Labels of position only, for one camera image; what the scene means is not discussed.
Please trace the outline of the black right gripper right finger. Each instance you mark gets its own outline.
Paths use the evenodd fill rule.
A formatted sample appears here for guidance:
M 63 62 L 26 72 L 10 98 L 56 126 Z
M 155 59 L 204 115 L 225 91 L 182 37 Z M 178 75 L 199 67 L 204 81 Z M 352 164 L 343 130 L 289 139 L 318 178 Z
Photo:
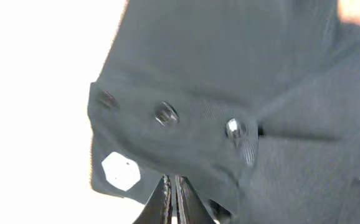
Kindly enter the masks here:
M 178 224 L 216 224 L 186 177 L 176 176 Z

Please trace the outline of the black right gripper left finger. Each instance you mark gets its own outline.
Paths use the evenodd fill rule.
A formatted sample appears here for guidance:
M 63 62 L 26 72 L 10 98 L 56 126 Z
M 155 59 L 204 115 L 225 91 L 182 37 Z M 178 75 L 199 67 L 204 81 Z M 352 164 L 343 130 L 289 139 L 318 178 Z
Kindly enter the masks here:
M 171 181 L 164 175 L 133 224 L 171 224 L 172 213 Z

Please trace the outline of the black t-shirt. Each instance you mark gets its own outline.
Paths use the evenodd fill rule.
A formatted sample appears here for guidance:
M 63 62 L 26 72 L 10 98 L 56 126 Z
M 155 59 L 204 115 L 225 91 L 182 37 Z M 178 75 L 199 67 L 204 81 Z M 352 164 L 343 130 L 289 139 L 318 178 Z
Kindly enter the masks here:
M 325 0 L 130 0 L 90 85 L 92 189 L 190 180 L 228 223 L 360 223 L 360 26 Z

